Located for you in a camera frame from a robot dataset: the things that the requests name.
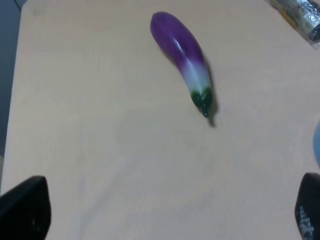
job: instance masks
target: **toy eggplant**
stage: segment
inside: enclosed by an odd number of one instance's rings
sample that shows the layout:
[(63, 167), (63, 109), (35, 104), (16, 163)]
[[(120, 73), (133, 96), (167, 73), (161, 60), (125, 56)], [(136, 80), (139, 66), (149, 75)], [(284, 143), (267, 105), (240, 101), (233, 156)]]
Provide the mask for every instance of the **toy eggplant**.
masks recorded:
[(179, 19), (163, 11), (153, 14), (150, 30), (159, 47), (178, 67), (193, 103), (208, 118), (213, 102), (212, 86), (197, 40)]

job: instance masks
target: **beige table surface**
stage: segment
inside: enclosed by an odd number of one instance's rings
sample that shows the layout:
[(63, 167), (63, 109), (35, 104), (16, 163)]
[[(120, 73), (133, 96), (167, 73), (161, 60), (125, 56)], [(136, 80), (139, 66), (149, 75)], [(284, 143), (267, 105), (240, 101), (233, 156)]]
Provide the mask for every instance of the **beige table surface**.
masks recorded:
[[(199, 41), (216, 127), (153, 40), (157, 11)], [(47, 240), (299, 240), (319, 63), (263, 0), (29, 0), (2, 193), (47, 177)]]

